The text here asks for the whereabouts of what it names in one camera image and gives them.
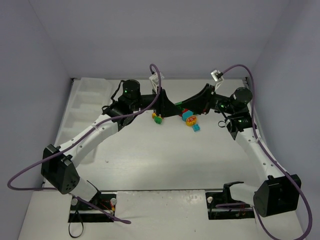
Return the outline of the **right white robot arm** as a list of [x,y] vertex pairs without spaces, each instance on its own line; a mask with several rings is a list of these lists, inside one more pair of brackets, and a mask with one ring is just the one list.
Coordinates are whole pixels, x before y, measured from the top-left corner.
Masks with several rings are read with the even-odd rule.
[[227,97],[217,94],[214,86],[206,84],[199,93],[178,102],[176,106],[197,115],[207,114],[210,110],[221,113],[231,137],[255,167],[259,177],[255,185],[235,181],[223,186],[228,203],[244,202],[254,207],[261,217],[295,211],[299,202],[301,180],[270,159],[272,155],[258,138],[257,127],[252,122],[248,109],[252,99],[253,94],[246,87],[237,88]]

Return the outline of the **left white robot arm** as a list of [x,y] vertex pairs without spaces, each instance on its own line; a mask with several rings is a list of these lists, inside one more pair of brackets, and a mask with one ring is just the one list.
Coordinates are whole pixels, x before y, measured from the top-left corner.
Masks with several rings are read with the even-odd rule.
[[79,176],[77,167],[100,143],[128,126],[140,114],[153,110],[157,117],[168,118],[181,114],[166,91],[159,85],[152,94],[142,95],[137,80],[122,80],[118,85],[122,94],[111,96],[111,104],[84,131],[60,146],[48,145],[43,151],[41,175],[61,194],[71,194],[90,201],[100,191]]

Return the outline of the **green curved lego bottom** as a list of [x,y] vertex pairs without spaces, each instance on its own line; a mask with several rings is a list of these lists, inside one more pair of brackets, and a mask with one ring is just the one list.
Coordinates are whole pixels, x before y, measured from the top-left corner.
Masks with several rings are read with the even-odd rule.
[[154,117],[154,122],[158,125],[160,125],[163,122],[163,118],[160,116],[155,116]]

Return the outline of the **teal oval lego brick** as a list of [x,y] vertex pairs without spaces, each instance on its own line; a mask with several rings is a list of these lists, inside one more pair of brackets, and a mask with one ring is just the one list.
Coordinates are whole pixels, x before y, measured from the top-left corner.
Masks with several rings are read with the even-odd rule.
[[190,110],[188,110],[188,111],[184,112],[181,117],[182,117],[182,120],[183,120],[184,122],[186,122],[187,119],[188,119],[189,117],[193,116],[193,115],[194,115],[193,112],[190,111]]

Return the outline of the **yellow round patterned lego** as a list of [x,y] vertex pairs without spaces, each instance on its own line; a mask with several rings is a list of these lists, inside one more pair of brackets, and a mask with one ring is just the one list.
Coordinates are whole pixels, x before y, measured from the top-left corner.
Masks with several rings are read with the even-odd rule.
[[197,117],[192,115],[186,119],[185,123],[188,127],[192,127],[197,124]]

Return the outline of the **small blue lego brick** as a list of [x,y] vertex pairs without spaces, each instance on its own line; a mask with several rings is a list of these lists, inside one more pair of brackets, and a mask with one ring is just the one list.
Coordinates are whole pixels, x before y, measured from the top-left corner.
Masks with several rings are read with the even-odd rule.
[[199,132],[201,130],[201,128],[200,128],[200,126],[198,124],[194,124],[192,126],[192,129],[193,129],[194,132]]

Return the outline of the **red oval lego brick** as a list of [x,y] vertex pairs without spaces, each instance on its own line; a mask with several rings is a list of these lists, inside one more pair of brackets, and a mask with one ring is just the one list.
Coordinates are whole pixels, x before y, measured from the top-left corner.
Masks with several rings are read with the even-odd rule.
[[181,113],[179,114],[179,116],[180,117],[182,117],[182,115],[185,113],[185,112],[187,112],[187,111],[189,111],[187,108],[184,108],[182,111],[181,111]]

